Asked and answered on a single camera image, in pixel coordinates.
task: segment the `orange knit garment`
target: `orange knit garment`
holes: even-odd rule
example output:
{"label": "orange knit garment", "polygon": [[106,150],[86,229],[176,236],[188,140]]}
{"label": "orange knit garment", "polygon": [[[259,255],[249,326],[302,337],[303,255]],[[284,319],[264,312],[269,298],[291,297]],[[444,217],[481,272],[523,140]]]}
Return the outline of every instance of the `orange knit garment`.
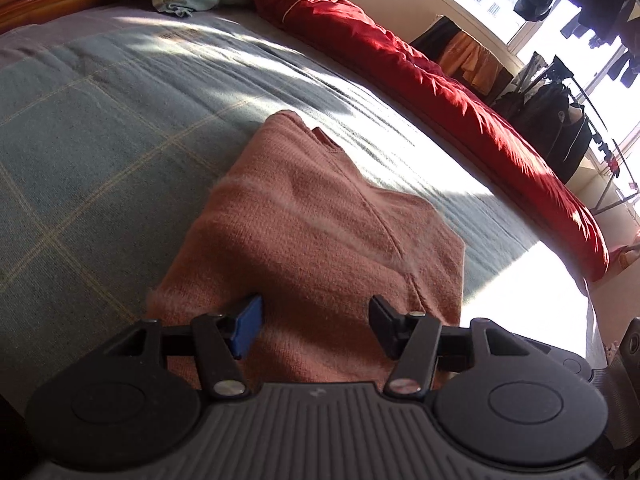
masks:
{"label": "orange knit garment", "polygon": [[[241,364],[251,384],[380,384],[393,363],[369,329],[369,298],[457,324],[463,257],[427,201],[367,183],[322,130],[282,111],[216,184],[148,315],[188,324],[259,293],[264,325]],[[184,362],[174,370],[194,378]]]}

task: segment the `silver screw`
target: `silver screw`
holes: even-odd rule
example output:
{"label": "silver screw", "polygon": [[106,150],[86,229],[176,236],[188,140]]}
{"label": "silver screw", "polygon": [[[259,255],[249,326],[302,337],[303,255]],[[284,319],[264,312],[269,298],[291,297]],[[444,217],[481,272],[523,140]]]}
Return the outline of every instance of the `silver screw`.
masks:
{"label": "silver screw", "polygon": [[237,397],[238,395],[244,394],[246,386],[244,386],[240,381],[218,381],[214,384],[213,391],[215,391],[219,396]]}
{"label": "silver screw", "polygon": [[389,383],[389,389],[397,395],[412,395],[418,393],[422,387],[414,379],[394,379]]}

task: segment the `bed sheet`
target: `bed sheet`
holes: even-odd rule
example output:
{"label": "bed sheet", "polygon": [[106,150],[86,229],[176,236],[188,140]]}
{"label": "bed sheet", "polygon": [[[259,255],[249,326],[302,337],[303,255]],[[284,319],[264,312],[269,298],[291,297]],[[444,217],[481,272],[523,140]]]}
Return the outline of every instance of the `bed sheet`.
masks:
{"label": "bed sheet", "polygon": [[144,314],[211,186],[284,108],[462,236],[463,325],[491,317],[604,365],[560,259],[427,126],[251,11],[132,5],[0,36],[0,394],[23,409]]}

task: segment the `red blanket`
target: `red blanket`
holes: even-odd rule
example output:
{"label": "red blanket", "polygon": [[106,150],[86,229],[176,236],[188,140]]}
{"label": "red blanket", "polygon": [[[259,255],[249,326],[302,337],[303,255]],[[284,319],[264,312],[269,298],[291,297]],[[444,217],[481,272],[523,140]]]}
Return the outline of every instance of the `red blanket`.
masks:
{"label": "red blanket", "polygon": [[587,208],[518,133],[440,67],[347,0],[254,0],[258,13],[368,78],[501,187],[588,280],[609,255]]}

